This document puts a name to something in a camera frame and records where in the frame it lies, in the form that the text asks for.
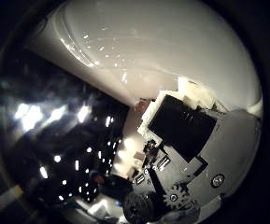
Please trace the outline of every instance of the black panel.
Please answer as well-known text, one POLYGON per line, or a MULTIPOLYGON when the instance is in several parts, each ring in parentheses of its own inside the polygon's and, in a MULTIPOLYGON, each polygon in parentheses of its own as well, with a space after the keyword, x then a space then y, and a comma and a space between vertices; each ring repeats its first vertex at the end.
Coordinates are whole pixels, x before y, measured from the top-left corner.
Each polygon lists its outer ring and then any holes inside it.
POLYGON ((216 120, 205 113, 193 110, 180 100, 166 95, 149 129, 190 161, 201 151, 215 124, 216 120))

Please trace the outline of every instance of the screw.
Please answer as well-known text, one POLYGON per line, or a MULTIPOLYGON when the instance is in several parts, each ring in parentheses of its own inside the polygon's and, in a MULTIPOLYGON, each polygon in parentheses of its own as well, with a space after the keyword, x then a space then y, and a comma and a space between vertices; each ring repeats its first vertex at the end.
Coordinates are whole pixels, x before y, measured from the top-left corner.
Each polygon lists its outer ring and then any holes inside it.
POLYGON ((178 196, 177 196, 176 194, 172 194, 172 195, 170 196, 170 200, 171 200, 172 202, 175 202, 175 201, 178 200, 178 196))
POLYGON ((211 180, 211 186, 213 188, 218 188, 224 182, 224 180, 225 180, 224 175, 216 175, 211 180))

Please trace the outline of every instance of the white curved surface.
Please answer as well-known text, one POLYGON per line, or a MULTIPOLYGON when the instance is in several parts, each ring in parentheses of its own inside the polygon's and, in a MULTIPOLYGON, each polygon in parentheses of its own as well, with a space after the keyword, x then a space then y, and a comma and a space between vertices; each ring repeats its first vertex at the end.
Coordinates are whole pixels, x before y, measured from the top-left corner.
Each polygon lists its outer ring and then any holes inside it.
POLYGON ((208 6, 186 1, 69 1, 30 48, 127 105, 202 83, 229 109, 261 99, 249 54, 208 6))

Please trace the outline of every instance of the gear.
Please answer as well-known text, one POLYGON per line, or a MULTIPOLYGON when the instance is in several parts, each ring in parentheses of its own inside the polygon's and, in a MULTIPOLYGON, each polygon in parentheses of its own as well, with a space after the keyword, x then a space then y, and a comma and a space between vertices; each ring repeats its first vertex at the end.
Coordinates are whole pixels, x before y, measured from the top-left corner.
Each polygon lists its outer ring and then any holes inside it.
POLYGON ((166 191, 166 194, 163 196, 163 201, 167 206, 170 206, 171 209, 178 210, 190 203, 191 200, 181 186, 175 185, 173 188, 166 191))

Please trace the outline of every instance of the ceiling light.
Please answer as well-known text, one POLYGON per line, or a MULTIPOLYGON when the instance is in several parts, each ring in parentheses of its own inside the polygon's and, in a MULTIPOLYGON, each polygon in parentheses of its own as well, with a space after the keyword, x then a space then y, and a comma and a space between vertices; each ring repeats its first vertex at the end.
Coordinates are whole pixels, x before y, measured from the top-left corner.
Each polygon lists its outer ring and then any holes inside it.
POLYGON ((107 120, 106 120, 106 127, 108 127, 109 122, 110 122, 110 116, 107 116, 107 120))
POLYGON ((40 167, 40 173, 43 176, 43 178, 45 178, 45 179, 48 178, 48 173, 47 173, 46 169, 43 166, 40 167))
POLYGON ((53 122, 55 120, 61 119, 61 117, 63 116, 65 110, 66 110, 66 106, 65 105, 61 106, 58 109, 54 109, 51 112, 51 115, 50 115, 50 118, 49 118, 49 122, 53 122))
POLYGON ((79 168, 79 167, 78 167, 78 161, 76 161, 76 170, 78 170, 78 168, 79 168))
POLYGON ((21 119, 24 115, 27 114, 27 112, 29 111, 30 106, 26 105, 26 104, 20 104, 15 115, 14 118, 15 119, 21 119))
POLYGON ((92 109, 90 106, 84 105, 78 112, 78 121, 82 123, 86 117, 91 113, 92 109))
POLYGON ((55 162, 60 162, 61 161, 61 156, 54 156, 54 161, 55 162))

